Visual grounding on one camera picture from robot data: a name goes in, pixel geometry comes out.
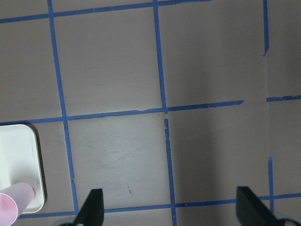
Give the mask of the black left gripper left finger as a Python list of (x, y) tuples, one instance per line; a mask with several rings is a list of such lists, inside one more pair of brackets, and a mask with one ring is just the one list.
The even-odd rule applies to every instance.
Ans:
[(102, 226), (104, 222), (103, 190), (92, 189), (75, 218), (74, 226)]

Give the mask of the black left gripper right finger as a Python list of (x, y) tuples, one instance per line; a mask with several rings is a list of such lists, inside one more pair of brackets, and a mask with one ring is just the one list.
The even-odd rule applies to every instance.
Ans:
[(262, 201), (247, 186), (236, 190), (236, 216), (241, 226), (281, 226)]

